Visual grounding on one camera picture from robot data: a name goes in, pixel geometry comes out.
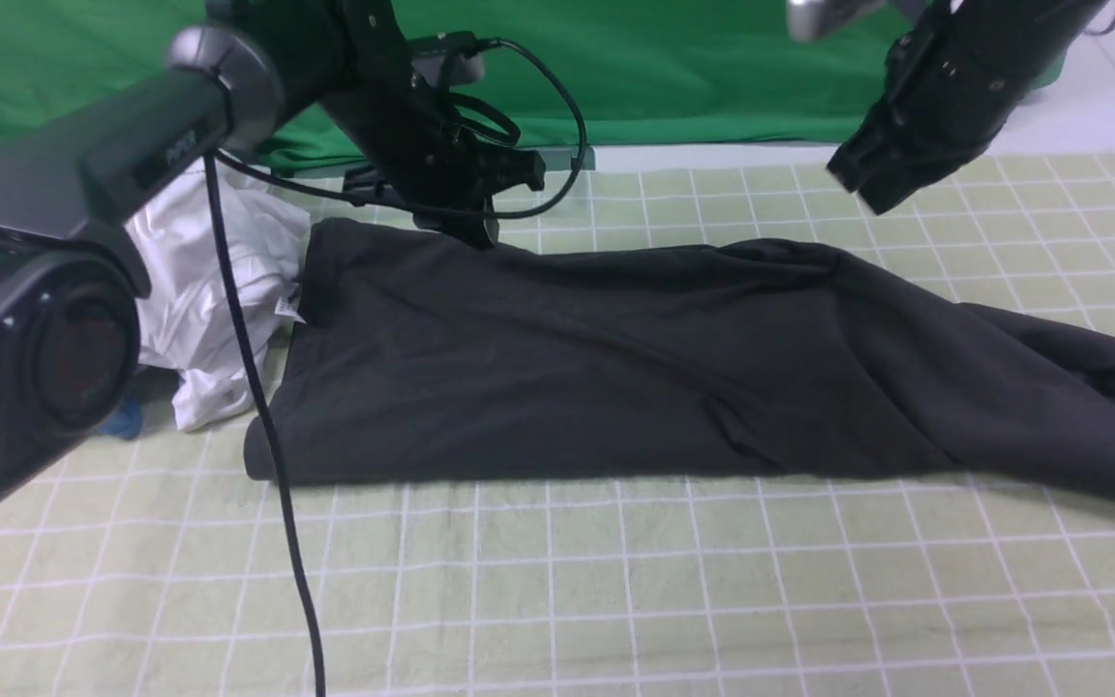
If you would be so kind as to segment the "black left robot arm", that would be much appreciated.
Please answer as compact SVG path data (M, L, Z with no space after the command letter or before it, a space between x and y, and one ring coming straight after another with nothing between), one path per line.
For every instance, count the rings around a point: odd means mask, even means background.
M0 147L0 503L127 393L151 292L125 222L227 138L270 136L363 56L358 13L302 1L279 28ZM259 427L283 486L814 473L871 480L875 383L822 314L870 264L820 244L537 256L336 220L328 350L293 343Z

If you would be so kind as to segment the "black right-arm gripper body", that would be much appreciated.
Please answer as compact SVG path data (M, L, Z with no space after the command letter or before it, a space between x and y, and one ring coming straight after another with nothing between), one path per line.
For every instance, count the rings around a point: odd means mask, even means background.
M888 58L867 163L973 159L1063 61L1103 1L934 1Z

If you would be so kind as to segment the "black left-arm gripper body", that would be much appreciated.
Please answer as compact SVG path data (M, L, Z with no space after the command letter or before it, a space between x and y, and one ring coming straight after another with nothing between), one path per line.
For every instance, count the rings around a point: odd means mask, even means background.
M321 109L390 185L403 207L442 217L496 217L471 137L414 70L389 1L333 1L345 65Z

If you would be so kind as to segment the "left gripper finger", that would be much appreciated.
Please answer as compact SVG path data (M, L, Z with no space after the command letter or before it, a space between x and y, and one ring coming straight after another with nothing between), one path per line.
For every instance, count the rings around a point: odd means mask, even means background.
M479 146L479 184L484 195L498 195L518 186L540 193L545 187L545 175L546 163L536 151Z
M417 207L417 226L456 239L473 250L492 250L500 238L498 212L491 204L479 210Z

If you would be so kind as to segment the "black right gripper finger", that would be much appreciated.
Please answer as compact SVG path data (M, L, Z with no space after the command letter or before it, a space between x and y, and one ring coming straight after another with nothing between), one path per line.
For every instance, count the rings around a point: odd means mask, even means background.
M842 190L857 194L873 177L903 159L903 147L889 133L859 130L833 151L825 170Z
M985 154L985 145L903 147L904 159L867 182L859 199L876 215L894 210L919 190L938 184Z

